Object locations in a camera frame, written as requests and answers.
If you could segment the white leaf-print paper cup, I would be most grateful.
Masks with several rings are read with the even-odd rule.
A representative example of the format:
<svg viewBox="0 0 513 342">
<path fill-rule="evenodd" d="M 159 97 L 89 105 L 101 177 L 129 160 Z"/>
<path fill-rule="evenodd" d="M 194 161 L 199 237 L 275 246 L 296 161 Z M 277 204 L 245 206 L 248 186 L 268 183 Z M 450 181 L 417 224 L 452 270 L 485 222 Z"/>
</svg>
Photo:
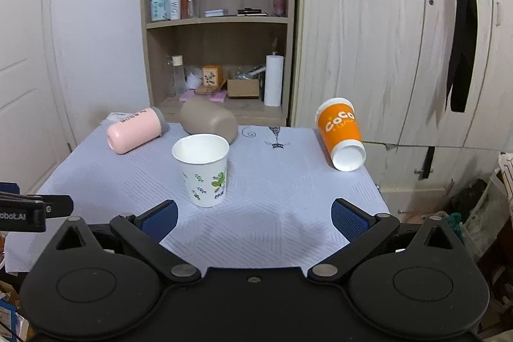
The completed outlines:
<svg viewBox="0 0 513 342">
<path fill-rule="evenodd" d="M 213 134 L 189 135 L 174 144 L 171 153 L 196 206 L 216 206 L 225 198 L 229 150 L 228 141 Z"/>
</svg>

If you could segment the pink tumbler cup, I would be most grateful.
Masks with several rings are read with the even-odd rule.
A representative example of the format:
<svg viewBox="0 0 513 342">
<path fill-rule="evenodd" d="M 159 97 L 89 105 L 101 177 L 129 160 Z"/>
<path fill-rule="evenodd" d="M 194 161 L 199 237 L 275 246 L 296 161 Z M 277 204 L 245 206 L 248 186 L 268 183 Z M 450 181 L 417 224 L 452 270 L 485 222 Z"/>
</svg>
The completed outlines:
<svg viewBox="0 0 513 342">
<path fill-rule="evenodd" d="M 107 144 L 114 153 L 126 154 L 163 136 L 169 128 L 159 108 L 145 108 L 111 124 L 107 129 Z"/>
</svg>

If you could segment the orange Coco paper cup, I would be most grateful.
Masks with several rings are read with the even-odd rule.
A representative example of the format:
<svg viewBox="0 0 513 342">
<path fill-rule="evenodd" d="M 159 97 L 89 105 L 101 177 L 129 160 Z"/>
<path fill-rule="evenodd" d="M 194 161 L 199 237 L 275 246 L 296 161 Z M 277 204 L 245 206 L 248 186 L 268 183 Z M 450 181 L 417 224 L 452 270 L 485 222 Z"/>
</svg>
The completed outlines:
<svg viewBox="0 0 513 342">
<path fill-rule="evenodd" d="M 324 101 L 315 113 L 331 162 L 338 171 L 351 172 L 366 160 L 366 151 L 352 103 L 342 97 Z"/>
</svg>

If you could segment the beige tumbler cup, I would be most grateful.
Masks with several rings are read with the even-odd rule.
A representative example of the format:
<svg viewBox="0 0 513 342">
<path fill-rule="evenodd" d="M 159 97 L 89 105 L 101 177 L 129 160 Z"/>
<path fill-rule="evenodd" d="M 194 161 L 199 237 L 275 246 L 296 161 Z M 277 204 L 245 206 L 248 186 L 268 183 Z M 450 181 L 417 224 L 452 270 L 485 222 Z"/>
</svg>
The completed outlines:
<svg viewBox="0 0 513 342">
<path fill-rule="evenodd" d="M 204 98 L 193 98 L 185 102 L 179 112 L 179 121 L 190 135 L 219 135 L 229 144 L 238 135 L 238 123 L 234 114 Z"/>
</svg>

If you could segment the white door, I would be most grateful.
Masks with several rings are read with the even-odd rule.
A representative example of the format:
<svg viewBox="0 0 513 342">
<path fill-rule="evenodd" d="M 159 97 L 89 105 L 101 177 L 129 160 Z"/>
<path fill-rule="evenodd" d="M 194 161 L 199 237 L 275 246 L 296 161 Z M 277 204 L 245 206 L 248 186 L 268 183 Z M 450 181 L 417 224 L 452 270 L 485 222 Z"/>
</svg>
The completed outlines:
<svg viewBox="0 0 513 342">
<path fill-rule="evenodd" d="M 1 0 L 1 179 L 38 191 L 76 146 L 50 0 Z"/>
</svg>

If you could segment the white patterned tablecloth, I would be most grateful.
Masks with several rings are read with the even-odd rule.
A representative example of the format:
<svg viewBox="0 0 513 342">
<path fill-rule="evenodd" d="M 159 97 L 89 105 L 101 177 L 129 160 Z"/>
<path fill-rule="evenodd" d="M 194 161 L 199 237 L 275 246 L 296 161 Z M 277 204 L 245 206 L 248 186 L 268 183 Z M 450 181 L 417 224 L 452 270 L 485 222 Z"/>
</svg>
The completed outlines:
<svg viewBox="0 0 513 342">
<path fill-rule="evenodd" d="M 343 198 L 367 213 L 387 211 L 367 170 L 333 168 L 312 129 L 246 126 L 211 174 L 173 157 L 178 124 L 127 154 L 112 152 L 105 126 L 91 133 L 41 187 L 68 195 L 90 224 L 141 214 L 172 200 L 178 221 L 163 246 L 201 271 L 210 267 L 308 269 L 343 248 L 331 205 Z"/>
</svg>

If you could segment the clear plastic storage bin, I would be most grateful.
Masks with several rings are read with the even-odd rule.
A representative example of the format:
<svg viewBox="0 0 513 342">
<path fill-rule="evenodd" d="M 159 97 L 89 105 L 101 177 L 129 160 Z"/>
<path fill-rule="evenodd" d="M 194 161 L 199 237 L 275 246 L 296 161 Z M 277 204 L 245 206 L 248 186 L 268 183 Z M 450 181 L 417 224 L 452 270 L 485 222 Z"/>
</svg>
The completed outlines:
<svg viewBox="0 0 513 342">
<path fill-rule="evenodd" d="M 509 219 L 509 195 L 502 172 L 497 168 L 469 218 L 462 224 L 464 245 L 473 260 L 478 261 L 485 255 Z"/>
</svg>

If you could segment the clear bottle beige cap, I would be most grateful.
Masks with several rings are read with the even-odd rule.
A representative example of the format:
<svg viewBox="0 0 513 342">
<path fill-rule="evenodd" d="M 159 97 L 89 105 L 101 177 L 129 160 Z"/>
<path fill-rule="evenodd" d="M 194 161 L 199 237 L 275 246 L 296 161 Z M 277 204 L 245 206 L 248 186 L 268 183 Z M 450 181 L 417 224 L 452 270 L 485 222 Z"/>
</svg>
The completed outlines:
<svg viewBox="0 0 513 342">
<path fill-rule="evenodd" d="M 171 57 L 171 64 L 173 69 L 174 89 L 177 97 L 180 97 L 187 89 L 183 57 L 181 55 L 173 55 Z"/>
</svg>

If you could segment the orange picture box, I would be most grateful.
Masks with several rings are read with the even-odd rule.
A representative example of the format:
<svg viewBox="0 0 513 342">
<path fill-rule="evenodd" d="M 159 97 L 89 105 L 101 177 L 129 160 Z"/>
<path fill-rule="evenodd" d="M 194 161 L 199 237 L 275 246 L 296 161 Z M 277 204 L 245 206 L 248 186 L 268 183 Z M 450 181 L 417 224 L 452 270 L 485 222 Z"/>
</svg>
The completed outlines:
<svg viewBox="0 0 513 342">
<path fill-rule="evenodd" d="M 221 65 L 205 65 L 202 67 L 203 83 L 205 87 L 219 88 L 224 82 L 223 67 Z"/>
</svg>

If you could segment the small cardboard box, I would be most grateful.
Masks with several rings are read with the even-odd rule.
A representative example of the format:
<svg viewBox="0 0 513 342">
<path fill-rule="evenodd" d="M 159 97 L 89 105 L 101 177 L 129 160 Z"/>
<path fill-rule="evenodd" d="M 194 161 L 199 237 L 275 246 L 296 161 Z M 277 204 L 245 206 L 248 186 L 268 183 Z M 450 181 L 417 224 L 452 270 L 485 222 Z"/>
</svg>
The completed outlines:
<svg viewBox="0 0 513 342">
<path fill-rule="evenodd" d="M 259 98 L 260 82 L 258 79 L 228 79 L 227 91 L 230 98 Z"/>
</svg>

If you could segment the white paper towel roll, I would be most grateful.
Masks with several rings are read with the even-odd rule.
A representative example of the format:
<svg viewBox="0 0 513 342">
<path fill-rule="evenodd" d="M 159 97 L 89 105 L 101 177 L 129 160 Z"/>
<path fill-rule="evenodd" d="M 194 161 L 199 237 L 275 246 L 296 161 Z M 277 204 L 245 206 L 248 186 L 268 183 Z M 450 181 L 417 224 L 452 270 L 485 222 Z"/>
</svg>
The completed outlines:
<svg viewBox="0 0 513 342">
<path fill-rule="evenodd" d="M 265 64 L 264 105 L 280 107 L 282 100 L 282 77 L 284 57 L 267 55 Z"/>
</svg>

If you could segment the light wood wardrobe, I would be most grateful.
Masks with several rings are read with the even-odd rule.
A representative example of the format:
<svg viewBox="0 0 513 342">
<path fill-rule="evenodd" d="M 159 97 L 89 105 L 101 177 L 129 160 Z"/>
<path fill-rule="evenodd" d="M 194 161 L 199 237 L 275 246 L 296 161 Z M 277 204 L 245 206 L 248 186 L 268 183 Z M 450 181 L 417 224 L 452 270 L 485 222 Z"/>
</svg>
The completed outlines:
<svg viewBox="0 0 513 342">
<path fill-rule="evenodd" d="M 512 149 L 512 0 L 477 0 L 467 107 L 445 101 L 457 0 L 299 0 L 292 122 L 350 100 L 389 209 L 438 206 Z"/>
</svg>

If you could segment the black ribbon bow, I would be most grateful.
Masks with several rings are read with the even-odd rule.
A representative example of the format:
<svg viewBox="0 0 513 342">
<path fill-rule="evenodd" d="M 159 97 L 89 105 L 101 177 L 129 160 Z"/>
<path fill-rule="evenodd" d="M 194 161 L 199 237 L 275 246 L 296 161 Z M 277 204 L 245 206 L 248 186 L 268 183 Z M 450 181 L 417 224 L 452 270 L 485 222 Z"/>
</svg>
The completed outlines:
<svg viewBox="0 0 513 342">
<path fill-rule="evenodd" d="M 457 0 L 445 99 L 445 104 L 449 104 L 454 113 L 464 113 L 467 106 L 475 64 L 477 34 L 477 0 Z"/>
</svg>

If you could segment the light blue carton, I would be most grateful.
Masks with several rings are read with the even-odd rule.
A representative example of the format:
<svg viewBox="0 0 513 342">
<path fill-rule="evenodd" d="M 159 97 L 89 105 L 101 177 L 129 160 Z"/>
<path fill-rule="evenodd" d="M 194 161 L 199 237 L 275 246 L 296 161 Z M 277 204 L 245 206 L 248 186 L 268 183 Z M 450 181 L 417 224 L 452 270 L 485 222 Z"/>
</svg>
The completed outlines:
<svg viewBox="0 0 513 342">
<path fill-rule="evenodd" d="M 169 20 L 169 0 L 150 0 L 149 12 L 151 22 Z"/>
</svg>

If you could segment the clear red-liquid bottle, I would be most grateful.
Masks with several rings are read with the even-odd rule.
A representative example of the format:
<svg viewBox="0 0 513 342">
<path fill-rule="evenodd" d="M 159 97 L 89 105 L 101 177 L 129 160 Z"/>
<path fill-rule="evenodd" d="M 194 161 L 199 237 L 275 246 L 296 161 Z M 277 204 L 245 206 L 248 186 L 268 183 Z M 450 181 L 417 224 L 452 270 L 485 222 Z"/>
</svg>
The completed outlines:
<svg viewBox="0 0 513 342">
<path fill-rule="evenodd" d="M 181 0 L 181 16 L 183 19 L 195 18 L 196 0 Z"/>
</svg>

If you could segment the pink small bottle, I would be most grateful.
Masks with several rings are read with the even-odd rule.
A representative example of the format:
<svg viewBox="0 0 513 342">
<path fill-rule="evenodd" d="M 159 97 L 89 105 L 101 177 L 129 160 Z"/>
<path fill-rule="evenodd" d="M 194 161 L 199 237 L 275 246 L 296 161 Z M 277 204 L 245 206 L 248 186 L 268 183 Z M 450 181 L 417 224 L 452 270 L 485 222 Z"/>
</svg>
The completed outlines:
<svg viewBox="0 0 513 342">
<path fill-rule="evenodd" d="M 273 0 L 272 5 L 274 16 L 285 16 L 285 0 Z"/>
</svg>

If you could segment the wooden shelf unit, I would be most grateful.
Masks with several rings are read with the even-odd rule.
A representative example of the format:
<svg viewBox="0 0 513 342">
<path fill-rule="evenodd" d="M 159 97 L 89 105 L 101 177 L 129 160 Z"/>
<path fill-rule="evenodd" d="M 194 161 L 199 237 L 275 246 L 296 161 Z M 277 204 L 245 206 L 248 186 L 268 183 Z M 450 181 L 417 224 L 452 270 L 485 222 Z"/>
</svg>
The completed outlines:
<svg viewBox="0 0 513 342">
<path fill-rule="evenodd" d="M 266 56 L 284 57 L 280 107 L 262 97 L 227 98 L 224 102 L 241 124 L 284 126 L 290 107 L 294 66 L 296 0 L 285 0 L 285 16 L 273 15 L 273 0 L 196 0 L 195 18 L 151 22 L 150 0 L 141 0 L 143 52 L 151 104 L 170 122 L 181 103 L 171 91 L 171 57 L 187 67 L 221 65 L 225 77 L 264 65 Z"/>
</svg>

